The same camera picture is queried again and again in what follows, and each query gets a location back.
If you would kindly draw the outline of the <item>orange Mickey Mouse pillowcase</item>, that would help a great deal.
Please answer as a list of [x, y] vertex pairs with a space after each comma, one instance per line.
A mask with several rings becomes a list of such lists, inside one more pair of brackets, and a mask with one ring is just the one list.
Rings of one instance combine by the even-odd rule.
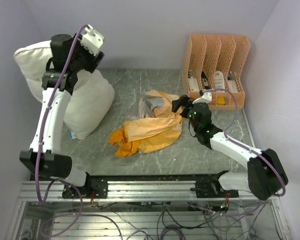
[[115, 155], [130, 157], [137, 152], [151, 153], [175, 143], [182, 133], [182, 110], [172, 111], [179, 95], [150, 90], [139, 100], [138, 114], [128, 115], [123, 127], [115, 130], [108, 142], [117, 146]]

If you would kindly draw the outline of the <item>white pillow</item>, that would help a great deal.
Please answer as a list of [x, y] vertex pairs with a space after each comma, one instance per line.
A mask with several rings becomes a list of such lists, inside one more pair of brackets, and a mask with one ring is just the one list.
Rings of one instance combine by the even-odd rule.
[[[14, 60], [19, 66], [31, 94], [42, 102], [42, 76], [52, 57], [50, 41], [38, 42], [15, 51]], [[91, 134], [108, 112], [115, 97], [113, 86], [99, 70], [90, 73], [81, 70], [67, 106], [64, 123], [71, 139], [83, 140]]]

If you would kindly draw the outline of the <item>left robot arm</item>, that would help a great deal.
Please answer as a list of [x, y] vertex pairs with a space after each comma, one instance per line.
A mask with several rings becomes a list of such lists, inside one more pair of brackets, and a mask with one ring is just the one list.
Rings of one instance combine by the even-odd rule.
[[75, 194], [86, 199], [92, 193], [87, 173], [73, 166], [70, 156], [61, 155], [61, 128], [66, 109], [81, 70], [92, 73], [104, 54], [104, 37], [97, 32], [75, 36], [57, 34], [51, 38], [52, 56], [42, 76], [42, 106], [36, 133], [29, 150], [21, 151], [19, 159], [34, 174], [62, 179], [74, 187]]

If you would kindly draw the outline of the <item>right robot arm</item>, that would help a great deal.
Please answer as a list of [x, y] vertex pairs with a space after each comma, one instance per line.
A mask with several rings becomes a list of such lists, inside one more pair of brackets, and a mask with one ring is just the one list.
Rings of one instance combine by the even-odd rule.
[[212, 112], [205, 93], [195, 100], [186, 95], [172, 101], [172, 112], [182, 108], [181, 116], [189, 120], [192, 137], [211, 149], [227, 155], [245, 168], [245, 172], [227, 170], [215, 174], [210, 182], [210, 192], [216, 198], [229, 191], [244, 191], [265, 201], [279, 191], [286, 192], [289, 180], [278, 154], [271, 148], [261, 150], [228, 136], [212, 123]]

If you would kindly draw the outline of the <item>red white box in organizer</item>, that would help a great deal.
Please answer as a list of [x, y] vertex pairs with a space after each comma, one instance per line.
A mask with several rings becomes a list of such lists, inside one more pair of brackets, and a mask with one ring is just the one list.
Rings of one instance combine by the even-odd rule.
[[190, 92], [199, 92], [199, 86], [197, 79], [194, 76], [194, 72], [192, 70], [189, 70], [187, 73], [187, 81], [188, 81], [188, 87]]

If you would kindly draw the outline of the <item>black item in organizer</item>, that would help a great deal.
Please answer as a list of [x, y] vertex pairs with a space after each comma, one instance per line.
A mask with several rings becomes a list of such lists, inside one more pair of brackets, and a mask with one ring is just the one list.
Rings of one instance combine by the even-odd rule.
[[203, 71], [201, 72], [201, 81], [202, 81], [202, 85], [203, 85], [204, 89], [209, 90], [210, 86], [209, 86], [209, 83], [208, 83], [208, 78], [207, 78], [206, 74]]

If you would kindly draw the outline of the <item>yellow block in organizer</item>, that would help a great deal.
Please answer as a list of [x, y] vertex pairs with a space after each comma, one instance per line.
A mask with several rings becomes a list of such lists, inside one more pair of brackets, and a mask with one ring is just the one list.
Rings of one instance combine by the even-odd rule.
[[227, 104], [226, 99], [224, 97], [218, 97], [216, 100], [216, 104], [218, 106], [225, 106]]

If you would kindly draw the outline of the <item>white tube in organizer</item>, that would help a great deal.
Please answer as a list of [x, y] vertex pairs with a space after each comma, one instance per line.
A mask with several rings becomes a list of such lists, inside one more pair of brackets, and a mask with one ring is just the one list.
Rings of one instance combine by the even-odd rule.
[[225, 79], [221, 71], [217, 70], [214, 72], [213, 81], [215, 89], [219, 89], [219, 92], [225, 92]]

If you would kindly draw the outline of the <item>peach plastic file organizer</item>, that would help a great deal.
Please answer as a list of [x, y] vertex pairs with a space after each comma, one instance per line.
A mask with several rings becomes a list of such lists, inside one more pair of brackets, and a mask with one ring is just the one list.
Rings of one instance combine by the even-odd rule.
[[[249, 51], [250, 42], [244, 35], [190, 34], [181, 70], [185, 94], [193, 99], [200, 97], [200, 91], [205, 90], [201, 80], [202, 72], [207, 76], [210, 88], [215, 88], [214, 73], [221, 71], [227, 90], [228, 80], [235, 81], [238, 92], [231, 93], [235, 96], [238, 109], [242, 109], [246, 94], [241, 83], [241, 74]], [[189, 90], [189, 70], [194, 73], [199, 92]]]

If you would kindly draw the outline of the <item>aluminium mounting rail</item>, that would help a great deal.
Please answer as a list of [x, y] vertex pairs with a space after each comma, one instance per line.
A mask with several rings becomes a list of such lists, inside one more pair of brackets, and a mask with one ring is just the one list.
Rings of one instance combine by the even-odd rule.
[[[48, 191], [47, 202], [78, 202], [77, 198], [63, 198], [65, 185], [61, 182], [54, 183]], [[225, 200], [223, 197], [209, 197], [203, 193], [199, 197], [191, 191], [195, 187], [195, 181], [109, 181], [106, 190], [101, 190], [94, 197], [95, 202], [170, 202], [170, 201], [203, 201]], [[25, 202], [37, 202], [36, 186], [33, 181], [22, 183], [17, 200]], [[258, 199], [249, 192], [238, 191], [238, 197], [230, 197], [229, 200], [257, 201]]]

